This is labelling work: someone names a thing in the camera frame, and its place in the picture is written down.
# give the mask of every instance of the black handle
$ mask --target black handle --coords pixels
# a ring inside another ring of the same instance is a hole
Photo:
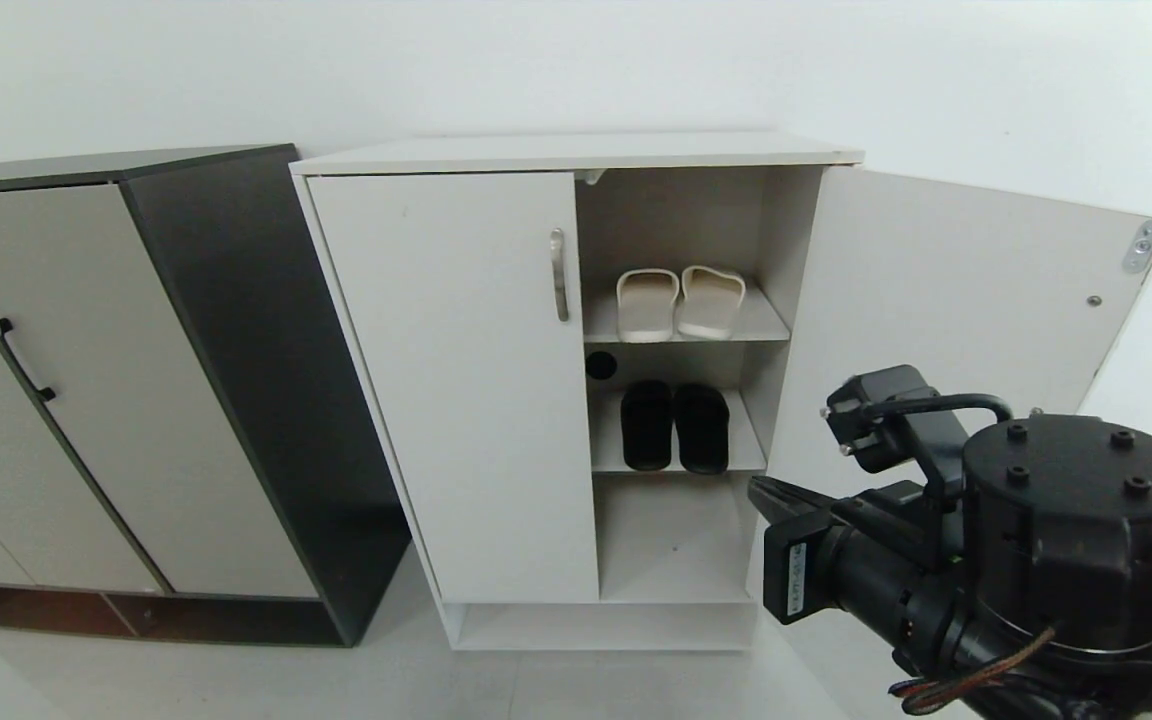
[[[3,347],[6,348],[6,350],[8,350],[8,361],[12,361],[12,364],[15,365],[15,369],[17,369],[20,377],[26,379],[26,382],[29,382],[29,389],[32,389],[33,395],[36,395],[38,400],[40,400],[41,402],[55,400],[56,392],[54,389],[52,389],[51,387],[40,388],[36,386],[36,384],[33,384],[33,381],[29,379],[29,374],[24,372],[24,366],[20,365],[20,359],[17,356],[15,356],[15,351],[12,349],[12,343],[8,342],[8,333],[12,332],[13,327],[15,327],[15,325],[12,324],[12,320],[6,318],[0,318],[0,340],[3,341]]]

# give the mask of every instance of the white cabinet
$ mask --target white cabinet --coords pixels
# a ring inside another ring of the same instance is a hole
[[[851,373],[912,363],[947,392],[1076,409],[1146,278],[1152,218],[859,160],[782,132],[655,132],[291,166],[454,647],[748,647],[750,475],[836,497],[886,479],[819,419]],[[617,341],[617,275],[696,263],[749,282],[732,340]],[[727,473],[685,473],[677,442],[662,471],[628,468],[617,408],[641,379],[721,389]]]

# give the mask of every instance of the dark gray cabinet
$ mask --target dark gray cabinet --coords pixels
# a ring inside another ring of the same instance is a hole
[[[0,164],[0,626],[361,637],[408,532],[296,159]]]

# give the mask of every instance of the metal handle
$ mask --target metal handle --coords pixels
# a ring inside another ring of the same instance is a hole
[[[15,325],[12,324],[12,320],[0,318],[0,340],[3,341],[3,347],[6,348],[6,351],[8,351],[8,361],[15,366],[20,377],[24,378],[24,381],[29,382],[29,389],[32,389],[33,395],[36,395],[38,400],[41,402],[55,400],[56,392],[54,389],[51,387],[36,386],[32,379],[29,379],[29,374],[24,372],[24,366],[20,364],[20,358],[15,356],[15,351],[12,349],[12,343],[8,342],[8,333],[12,332],[14,327]]]
[[[563,232],[554,228],[550,233],[550,263],[554,265],[554,302],[558,304],[558,321],[567,323],[567,267],[563,262]]]

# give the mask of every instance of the screw hole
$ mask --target screw hole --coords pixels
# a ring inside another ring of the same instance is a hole
[[[598,353],[590,353],[585,357],[585,374],[594,378],[596,381],[607,381],[607,379],[611,379],[616,373],[616,357],[611,353],[599,350]]]

